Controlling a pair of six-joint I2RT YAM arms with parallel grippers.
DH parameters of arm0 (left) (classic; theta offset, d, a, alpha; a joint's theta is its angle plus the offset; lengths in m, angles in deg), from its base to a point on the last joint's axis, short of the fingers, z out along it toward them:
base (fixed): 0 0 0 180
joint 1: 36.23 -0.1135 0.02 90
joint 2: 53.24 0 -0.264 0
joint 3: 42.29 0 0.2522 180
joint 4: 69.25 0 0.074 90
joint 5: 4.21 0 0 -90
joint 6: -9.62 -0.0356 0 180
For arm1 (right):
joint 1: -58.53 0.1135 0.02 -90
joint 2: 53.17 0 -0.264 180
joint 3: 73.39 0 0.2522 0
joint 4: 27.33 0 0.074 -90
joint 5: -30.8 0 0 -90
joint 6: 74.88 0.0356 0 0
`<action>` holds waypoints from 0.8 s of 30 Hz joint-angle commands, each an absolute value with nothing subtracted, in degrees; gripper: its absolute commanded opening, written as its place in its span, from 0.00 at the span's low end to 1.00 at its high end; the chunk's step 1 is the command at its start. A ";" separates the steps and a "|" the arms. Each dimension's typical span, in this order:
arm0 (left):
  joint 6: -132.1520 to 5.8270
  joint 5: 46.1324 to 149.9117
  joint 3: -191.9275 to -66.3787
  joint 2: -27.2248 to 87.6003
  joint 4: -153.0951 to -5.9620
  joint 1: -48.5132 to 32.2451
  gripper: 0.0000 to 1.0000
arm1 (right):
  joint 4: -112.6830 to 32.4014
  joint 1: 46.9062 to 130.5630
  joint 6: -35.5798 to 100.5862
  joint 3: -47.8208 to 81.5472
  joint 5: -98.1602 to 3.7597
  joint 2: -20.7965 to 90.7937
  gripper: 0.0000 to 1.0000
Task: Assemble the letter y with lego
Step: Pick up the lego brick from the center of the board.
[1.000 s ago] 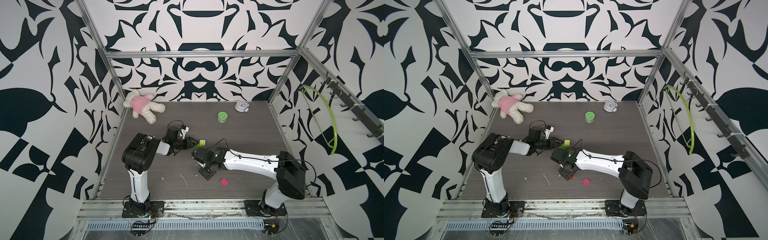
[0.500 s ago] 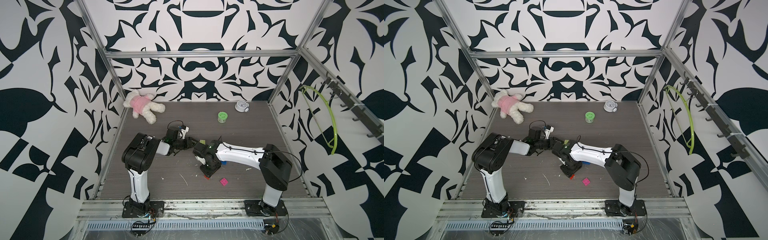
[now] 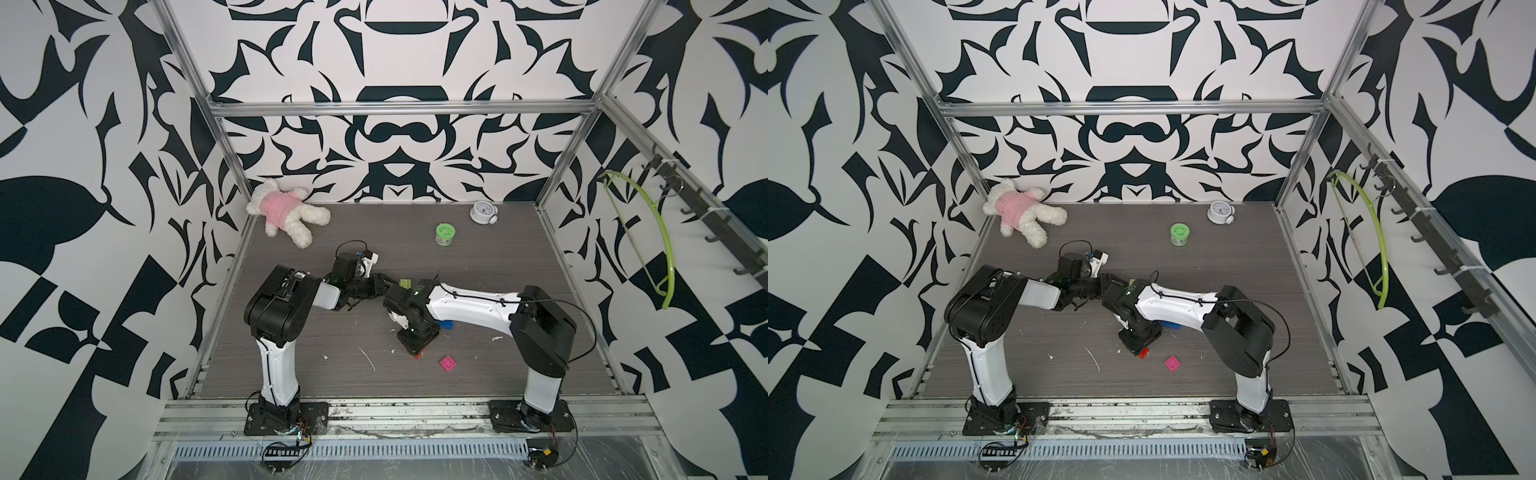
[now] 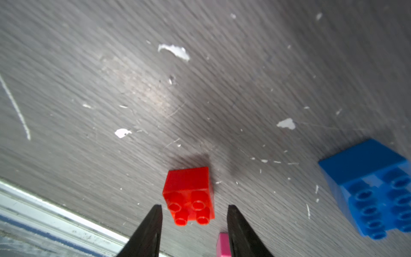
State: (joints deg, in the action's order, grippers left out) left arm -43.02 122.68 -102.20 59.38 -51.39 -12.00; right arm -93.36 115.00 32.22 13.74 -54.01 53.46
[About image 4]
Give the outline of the pink lego brick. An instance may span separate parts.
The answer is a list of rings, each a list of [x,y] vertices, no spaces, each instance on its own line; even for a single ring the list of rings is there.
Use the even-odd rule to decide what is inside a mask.
[[[216,257],[232,257],[228,233],[220,233],[218,235]]]

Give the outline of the red lego brick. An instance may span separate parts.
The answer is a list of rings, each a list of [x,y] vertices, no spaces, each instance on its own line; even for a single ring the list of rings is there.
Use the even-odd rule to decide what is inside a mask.
[[[177,226],[186,226],[189,221],[206,226],[215,219],[208,167],[169,171],[162,195]]]

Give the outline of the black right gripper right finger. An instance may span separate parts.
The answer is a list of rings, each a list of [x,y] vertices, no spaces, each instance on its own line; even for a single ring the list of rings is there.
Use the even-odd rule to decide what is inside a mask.
[[[233,257],[274,257],[235,205],[228,207],[227,224]]]

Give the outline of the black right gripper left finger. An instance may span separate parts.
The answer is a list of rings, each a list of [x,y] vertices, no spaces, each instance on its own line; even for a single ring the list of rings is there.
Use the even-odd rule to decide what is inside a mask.
[[[154,205],[117,257],[159,257],[162,206]]]

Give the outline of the blue lego brick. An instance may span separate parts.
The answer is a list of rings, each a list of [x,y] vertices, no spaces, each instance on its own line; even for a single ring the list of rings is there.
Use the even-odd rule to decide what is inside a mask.
[[[337,205],[363,237],[411,231],[411,164],[369,139],[319,161]]]

